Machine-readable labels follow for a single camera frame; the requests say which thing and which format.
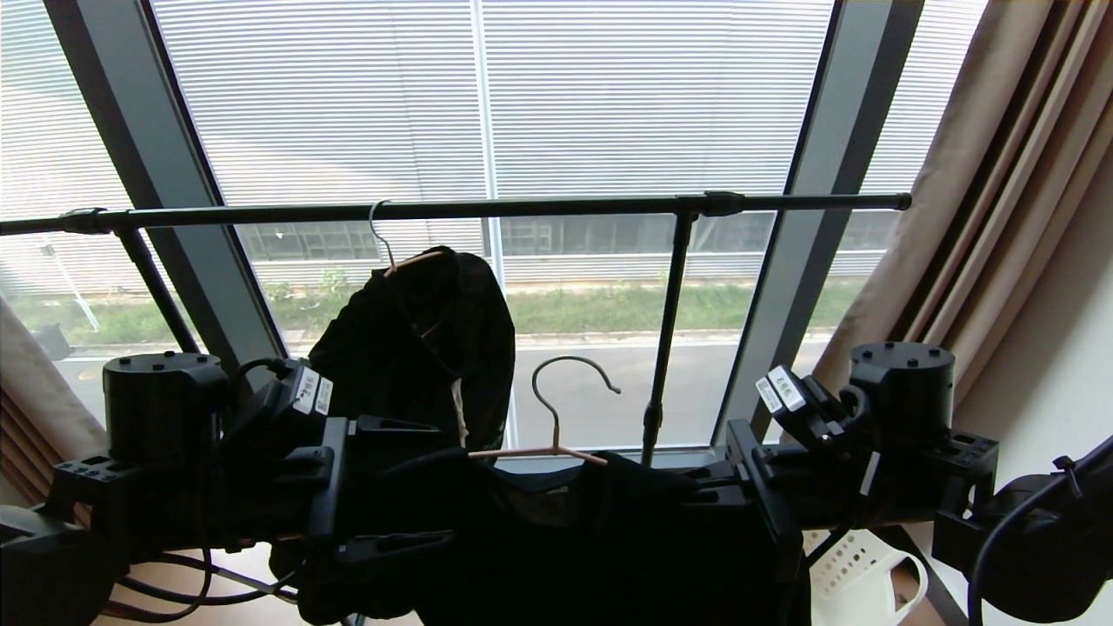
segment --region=curtain fold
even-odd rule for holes
[[[0,299],[0,473],[37,503],[55,464],[107,447],[105,428]]]
[[[1110,146],[1111,94],[1105,2],[991,2],[913,206],[815,375],[844,384],[846,355],[860,343],[933,343],[957,358],[961,403]]]

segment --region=basket handle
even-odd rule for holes
[[[909,555],[908,552],[900,551],[898,552],[898,556],[900,558],[896,558],[893,560],[893,567],[889,568],[889,571],[893,571],[894,569],[897,568],[897,566],[904,563],[905,559],[908,559],[916,567],[916,578],[919,581],[919,586],[916,588],[916,595],[913,596],[907,604],[898,608],[896,613],[893,615],[894,624],[900,624],[900,620],[903,620],[905,617],[908,617],[908,614],[912,613],[912,609],[916,608],[916,605],[918,605],[927,595],[927,568],[924,567],[924,564],[920,563],[918,558]]]

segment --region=robotic arm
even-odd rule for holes
[[[809,564],[804,530],[934,520],[933,555],[964,571],[972,594],[1028,620],[1081,615],[1113,575],[1113,438],[1076,463],[1061,459],[1060,473],[994,495],[997,443],[951,428],[952,354],[879,343],[851,361],[837,395],[784,368],[758,381],[796,442],[766,446],[746,421],[728,423],[726,460],[689,472],[702,489],[683,506],[729,511],[732,532],[772,555],[747,567],[767,568],[755,574],[781,589]],[[326,624],[366,606],[368,580],[451,540],[451,529],[376,535],[376,503],[362,496],[384,470],[459,446],[453,434],[328,417],[329,383],[305,363],[259,364],[275,380],[232,408],[237,385],[213,356],[105,366],[111,448],[57,466],[42,506],[0,507],[4,624],[89,624],[131,564],[257,541],[296,544],[299,610]],[[89,529],[73,524],[77,505],[91,507]],[[1048,571],[1058,574],[1051,584]]]

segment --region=beige curtain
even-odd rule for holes
[[[108,447],[104,427],[0,300],[0,472],[29,502],[46,499],[51,468]]]
[[[989,2],[889,252],[815,374],[867,342],[957,358],[961,403],[1016,317],[1113,138],[1106,2]]]

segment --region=cylindrical motor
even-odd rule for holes
[[[197,460],[211,446],[228,376],[208,354],[138,354],[105,365],[110,453],[136,464]]]
[[[935,345],[889,341],[855,348],[850,362],[850,384],[869,397],[886,447],[929,447],[949,437],[954,354]]]

